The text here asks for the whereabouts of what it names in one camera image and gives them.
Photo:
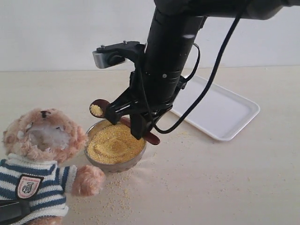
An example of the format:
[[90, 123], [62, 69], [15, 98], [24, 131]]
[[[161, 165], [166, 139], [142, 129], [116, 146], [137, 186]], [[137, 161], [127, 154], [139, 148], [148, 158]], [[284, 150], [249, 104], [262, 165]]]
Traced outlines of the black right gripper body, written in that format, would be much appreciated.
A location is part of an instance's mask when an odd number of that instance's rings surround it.
[[156, 74], [135, 70], [130, 74], [129, 87], [111, 104], [125, 115], [130, 115], [130, 110], [159, 114], [170, 110], [184, 87], [181, 71]]

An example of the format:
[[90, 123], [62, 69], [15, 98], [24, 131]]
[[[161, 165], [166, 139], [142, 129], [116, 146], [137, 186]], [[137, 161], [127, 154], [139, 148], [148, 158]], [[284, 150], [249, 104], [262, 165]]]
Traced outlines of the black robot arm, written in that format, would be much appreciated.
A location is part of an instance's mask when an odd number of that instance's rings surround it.
[[132, 135], [140, 139], [171, 110], [178, 93], [185, 88], [189, 77], [182, 76], [191, 48], [200, 29], [209, 17], [232, 18], [209, 80], [197, 99], [169, 129], [172, 132], [196, 108], [209, 91], [225, 48], [242, 19], [268, 20], [285, 7], [295, 7], [297, 0], [157, 0], [145, 44], [137, 41], [114, 44], [107, 52], [133, 62], [129, 86], [105, 110], [112, 124], [128, 115]]

